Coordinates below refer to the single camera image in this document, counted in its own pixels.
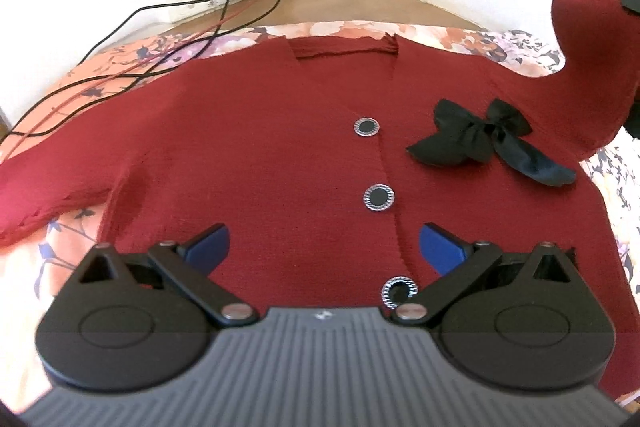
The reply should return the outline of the wooden bed frame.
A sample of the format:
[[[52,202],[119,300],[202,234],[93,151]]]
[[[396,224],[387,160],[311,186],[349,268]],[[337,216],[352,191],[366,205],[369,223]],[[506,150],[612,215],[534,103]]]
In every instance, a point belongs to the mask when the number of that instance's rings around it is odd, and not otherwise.
[[[479,30],[480,26],[420,0],[243,0],[233,3],[235,15],[222,28],[258,20],[267,26],[334,20],[455,27]]]

